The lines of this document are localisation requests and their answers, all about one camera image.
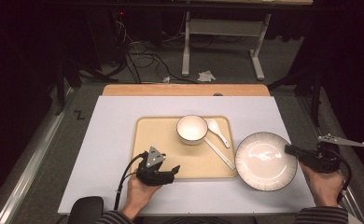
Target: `white bowl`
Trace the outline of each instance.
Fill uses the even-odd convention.
[[[241,142],[235,156],[239,176],[254,189],[273,191],[294,178],[298,162],[286,154],[287,140],[274,133],[254,133]]]
[[[206,121],[197,115],[187,115],[176,124],[176,132],[181,141],[188,145],[197,145],[208,133]]]

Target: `white tabletop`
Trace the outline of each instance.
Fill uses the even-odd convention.
[[[276,133],[290,142],[276,102],[269,96],[100,96],[58,212],[69,214],[76,200],[88,196],[101,196],[105,210],[113,209],[116,189],[131,159],[136,121],[191,114],[228,118],[236,147],[258,132]],[[127,183],[124,186],[119,208],[125,204]],[[252,189],[239,176],[176,179],[156,192],[141,215],[280,214],[312,206],[299,167],[289,185],[273,192]]]

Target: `white desk leg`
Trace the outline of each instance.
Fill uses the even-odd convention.
[[[256,49],[250,50],[252,64],[254,64],[255,73],[256,73],[258,80],[264,80],[263,70],[261,70],[258,55],[259,55],[259,51],[261,48],[261,44],[263,43],[263,40],[264,40],[264,36],[266,35],[267,27],[269,26],[269,21],[270,21],[271,16],[272,16],[272,14],[266,14],[266,16],[264,18],[264,22],[260,28],[260,34],[258,37],[257,47],[256,47]]]
[[[189,64],[190,64],[189,38],[190,38],[190,12],[186,12],[185,47],[183,50],[182,77],[189,76]]]

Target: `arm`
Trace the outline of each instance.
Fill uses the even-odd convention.
[[[124,208],[121,212],[116,210],[105,212],[98,219],[97,224],[133,224],[133,220],[147,206],[153,194],[160,188],[161,186],[151,187],[144,185],[136,175],[132,175],[129,180],[127,200]]]
[[[348,213],[338,207],[337,197],[343,186],[343,176],[338,172],[316,173],[300,162],[302,170],[309,176],[309,188],[313,194],[315,208],[302,209],[295,223],[348,223]]]

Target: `striped shirt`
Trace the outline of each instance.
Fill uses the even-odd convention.
[[[223,223],[214,220],[206,220],[201,217],[199,220],[194,220],[195,217],[190,217],[188,222],[181,222],[181,217],[177,217],[175,222],[168,220],[167,224],[176,223]],[[347,224],[348,223],[348,213],[345,209],[339,207],[313,207],[304,208],[297,215],[295,219],[295,224]],[[103,213],[103,215],[98,219],[96,224],[133,224],[126,216],[124,216],[120,211],[112,210]]]

